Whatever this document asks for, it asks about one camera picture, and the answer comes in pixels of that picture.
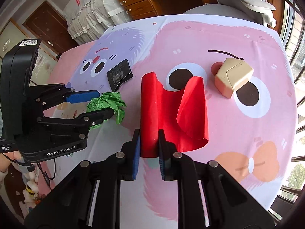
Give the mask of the left hand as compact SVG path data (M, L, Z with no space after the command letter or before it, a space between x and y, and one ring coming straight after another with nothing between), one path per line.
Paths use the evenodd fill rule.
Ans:
M19 161L20 159L21 159L21 154L18 151L8 152L7 154L0 154L1 181L7 175L7 170L11 164L11 160Z

